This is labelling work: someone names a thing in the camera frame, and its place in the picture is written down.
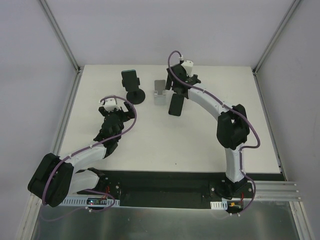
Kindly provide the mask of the black round-base phone stand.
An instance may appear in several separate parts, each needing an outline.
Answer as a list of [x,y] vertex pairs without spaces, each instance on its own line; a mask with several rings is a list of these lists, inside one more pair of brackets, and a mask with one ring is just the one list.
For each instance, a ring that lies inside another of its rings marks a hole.
[[134,105],[141,104],[145,100],[145,98],[146,98],[146,94],[140,88],[137,91],[127,92],[126,94],[126,99]]

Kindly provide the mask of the teal-edged black smartphone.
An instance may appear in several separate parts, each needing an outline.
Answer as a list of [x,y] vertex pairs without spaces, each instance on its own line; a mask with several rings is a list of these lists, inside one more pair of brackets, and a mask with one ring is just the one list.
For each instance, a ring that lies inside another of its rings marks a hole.
[[134,69],[123,70],[121,72],[122,86],[127,92],[135,92],[139,90],[139,81],[137,72]]

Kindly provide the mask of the silver folding phone stand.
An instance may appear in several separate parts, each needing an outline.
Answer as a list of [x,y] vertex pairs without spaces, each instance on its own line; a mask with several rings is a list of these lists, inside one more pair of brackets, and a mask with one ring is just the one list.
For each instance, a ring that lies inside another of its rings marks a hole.
[[164,106],[166,104],[166,80],[159,79],[154,81],[154,104]]

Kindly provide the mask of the black phone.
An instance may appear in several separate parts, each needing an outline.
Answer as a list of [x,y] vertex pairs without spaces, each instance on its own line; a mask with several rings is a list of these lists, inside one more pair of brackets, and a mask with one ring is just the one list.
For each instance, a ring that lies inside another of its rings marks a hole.
[[174,93],[171,97],[168,114],[171,116],[179,117],[182,114],[184,96]]

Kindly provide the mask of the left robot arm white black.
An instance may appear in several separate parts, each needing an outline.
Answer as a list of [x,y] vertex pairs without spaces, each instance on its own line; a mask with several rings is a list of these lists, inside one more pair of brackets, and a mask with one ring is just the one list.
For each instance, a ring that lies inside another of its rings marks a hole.
[[107,195],[106,175],[89,165],[109,157],[126,132],[124,123],[137,119],[134,106],[127,101],[124,105],[126,110],[119,107],[115,99],[105,100],[98,109],[104,121],[89,146],[64,157],[46,154],[27,185],[28,191],[51,207],[61,204],[68,195],[81,191]]

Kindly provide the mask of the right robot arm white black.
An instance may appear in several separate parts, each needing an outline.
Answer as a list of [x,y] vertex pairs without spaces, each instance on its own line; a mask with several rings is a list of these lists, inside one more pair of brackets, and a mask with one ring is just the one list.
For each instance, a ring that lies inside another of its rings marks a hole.
[[187,64],[180,62],[167,68],[165,89],[172,90],[168,114],[180,116],[184,99],[189,99],[217,120],[216,137],[225,149],[226,172],[225,180],[214,188],[215,194],[224,199],[237,197],[247,183],[243,170],[243,157],[240,148],[247,141],[250,133],[249,125],[243,119],[246,110],[241,104],[224,105],[204,92],[204,85],[196,74],[187,73]]

